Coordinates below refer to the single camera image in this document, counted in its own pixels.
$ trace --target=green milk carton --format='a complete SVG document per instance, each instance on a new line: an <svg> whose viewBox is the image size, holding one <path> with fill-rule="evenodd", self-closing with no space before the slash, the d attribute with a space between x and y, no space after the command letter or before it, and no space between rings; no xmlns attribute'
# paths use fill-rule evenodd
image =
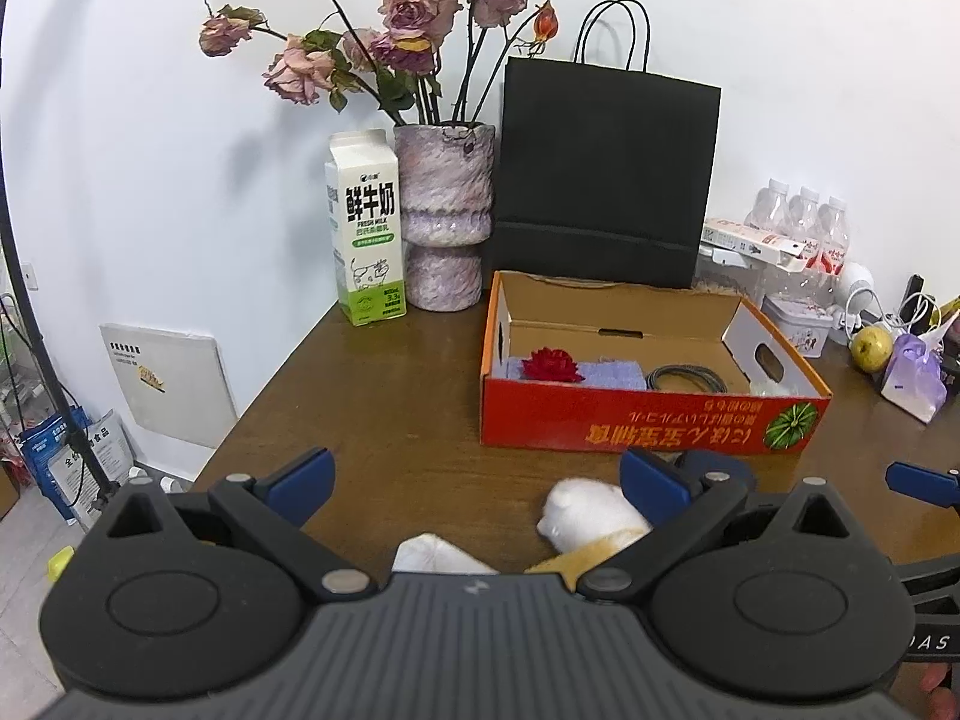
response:
<svg viewBox="0 0 960 720"><path fill-rule="evenodd" d="M326 196L340 306L354 325L407 313L400 173L382 129L330 138Z"/></svg>

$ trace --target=tiled floor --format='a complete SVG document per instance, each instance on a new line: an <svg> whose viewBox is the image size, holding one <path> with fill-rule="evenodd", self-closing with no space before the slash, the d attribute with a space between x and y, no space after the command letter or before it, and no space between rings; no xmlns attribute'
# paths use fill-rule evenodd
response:
<svg viewBox="0 0 960 720"><path fill-rule="evenodd" d="M29 720L62 693L40 643L47 560L83 537L36 488L0 520L0 717Z"/></svg>

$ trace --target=finger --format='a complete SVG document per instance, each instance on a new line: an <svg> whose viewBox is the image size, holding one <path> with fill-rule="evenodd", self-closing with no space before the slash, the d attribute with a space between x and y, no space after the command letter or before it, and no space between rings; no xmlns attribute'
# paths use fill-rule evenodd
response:
<svg viewBox="0 0 960 720"><path fill-rule="evenodd" d="M947 688L937 688L930 693L929 720L957 720L957 697Z"/></svg>
<svg viewBox="0 0 960 720"><path fill-rule="evenodd" d="M949 670L949 664L930 664L923 672L923 677L920 678L920 690L923 690L924 693L930 693L933 688L937 688L947 678Z"/></svg>

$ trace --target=blue clamp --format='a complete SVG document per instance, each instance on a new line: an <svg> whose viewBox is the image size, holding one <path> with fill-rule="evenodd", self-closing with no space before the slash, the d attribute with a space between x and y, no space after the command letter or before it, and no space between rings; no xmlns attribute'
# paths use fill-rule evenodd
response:
<svg viewBox="0 0 960 720"><path fill-rule="evenodd" d="M960 473L939 473L909 463L893 463L884 477L894 493L950 509L960 506Z"/></svg>
<svg viewBox="0 0 960 720"><path fill-rule="evenodd" d="M757 488L757 479L744 461L704 449L683 452L670 464L653 452L634 446L620 456L620 488L637 512L659 528L704 491L707 474L726 474L739 479L748 490Z"/></svg>
<svg viewBox="0 0 960 720"><path fill-rule="evenodd" d="M270 476L258 479L253 494L290 524L302 528L333 495L337 469L327 449L311 449Z"/></svg>

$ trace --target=pink textured vase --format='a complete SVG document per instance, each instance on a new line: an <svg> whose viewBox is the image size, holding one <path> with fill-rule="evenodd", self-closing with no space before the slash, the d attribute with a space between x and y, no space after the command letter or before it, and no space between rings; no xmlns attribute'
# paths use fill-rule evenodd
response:
<svg viewBox="0 0 960 720"><path fill-rule="evenodd" d="M469 308L482 286L478 244L490 237L496 129L407 124L394 133L407 299L426 311Z"/></svg>

